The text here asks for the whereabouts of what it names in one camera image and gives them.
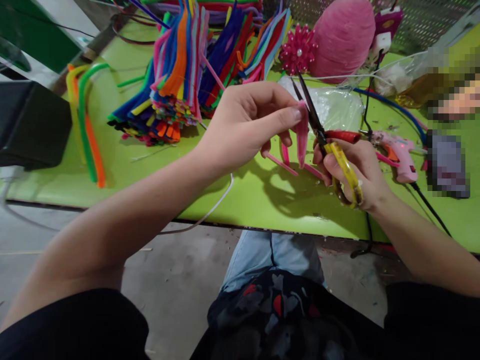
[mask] fingernail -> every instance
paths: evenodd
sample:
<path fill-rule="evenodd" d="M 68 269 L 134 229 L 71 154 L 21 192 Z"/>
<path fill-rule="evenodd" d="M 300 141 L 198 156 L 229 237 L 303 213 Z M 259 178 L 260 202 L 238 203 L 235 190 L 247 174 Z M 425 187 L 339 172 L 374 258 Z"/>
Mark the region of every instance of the fingernail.
<path fill-rule="evenodd" d="M 298 123 L 300 120 L 302 120 L 302 112 L 300 111 L 299 106 L 294 106 L 292 108 L 293 112 L 293 118 L 295 119 L 295 122 Z"/>
<path fill-rule="evenodd" d="M 324 163 L 328 164 L 329 166 L 331 166 L 332 168 L 336 168 L 337 166 L 339 166 L 339 162 L 337 161 L 337 159 L 335 158 L 335 155 L 333 154 L 327 154 L 325 156 L 325 160 L 323 161 Z"/>

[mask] blue jeans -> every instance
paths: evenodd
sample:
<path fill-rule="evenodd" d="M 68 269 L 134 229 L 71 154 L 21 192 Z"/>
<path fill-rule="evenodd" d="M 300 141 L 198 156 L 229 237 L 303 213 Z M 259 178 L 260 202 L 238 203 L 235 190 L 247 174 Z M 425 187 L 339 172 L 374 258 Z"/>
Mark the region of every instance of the blue jeans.
<path fill-rule="evenodd" d="M 220 291 L 239 290 L 270 268 L 324 283 L 319 254 L 311 237 L 243 230 Z"/>

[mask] black shirt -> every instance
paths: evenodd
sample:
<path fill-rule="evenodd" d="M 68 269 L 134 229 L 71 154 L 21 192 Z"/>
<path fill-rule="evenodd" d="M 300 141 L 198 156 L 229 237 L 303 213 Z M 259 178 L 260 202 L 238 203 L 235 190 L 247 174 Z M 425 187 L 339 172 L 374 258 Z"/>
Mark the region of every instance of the black shirt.
<path fill-rule="evenodd" d="M 480 299 L 415 283 L 386 292 L 383 329 L 309 279 L 265 271 L 242 290 L 219 294 L 192 359 L 478 357 Z M 148 359 L 148 332 L 119 291 L 94 289 L 0 333 L 0 359 Z"/>

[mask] hot glue gun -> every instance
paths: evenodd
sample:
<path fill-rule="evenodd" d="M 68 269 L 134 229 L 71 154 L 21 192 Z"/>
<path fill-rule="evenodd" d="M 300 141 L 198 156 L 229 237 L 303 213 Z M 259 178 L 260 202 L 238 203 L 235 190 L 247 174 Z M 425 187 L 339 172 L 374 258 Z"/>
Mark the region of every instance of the hot glue gun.
<path fill-rule="evenodd" d="M 368 135 L 367 131 L 360 130 L 360 132 Z M 419 174 L 410 156 L 410 152 L 415 149 L 412 141 L 388 132 L 374 131 L 371 136 L 371 142 L 374 145 L 378 144 L 384 148 L 388 152 L 388 159 L 394 163 L 398 163 L 399 167 L 396 169 L 396 180 L 399 183 L 410 184 L 418 180 Z"/>

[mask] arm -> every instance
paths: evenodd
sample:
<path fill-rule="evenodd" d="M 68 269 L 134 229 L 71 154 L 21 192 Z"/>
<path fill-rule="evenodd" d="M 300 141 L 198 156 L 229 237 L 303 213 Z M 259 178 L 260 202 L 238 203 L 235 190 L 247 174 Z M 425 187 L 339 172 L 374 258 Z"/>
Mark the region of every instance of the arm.
<path fill-rule="evenodd" d="M 400 200 L 387 185 L 368 141 L 355 145 L 338 141 L 362 181 L 366 210 L 380 224 L 407 268 L 425 283 L 458 294 L 480 297 L 480 262 L 450 236 Z M 315 149 L 314 162 L 322 155 Z M 331 154 L 326 169 L 346 184 L 337 160 Z"/>
<path fill-rule="evenodd" d="M 10 308 L 2 330 L 59 299 L 95 288 L 120 289 L 127 258 L 220 177 L 265 156 L 270 138 L 292 145 L 304 111 L 272 82 L 229 87 L 197 147 L 93 206 L 50 242 Z"/>

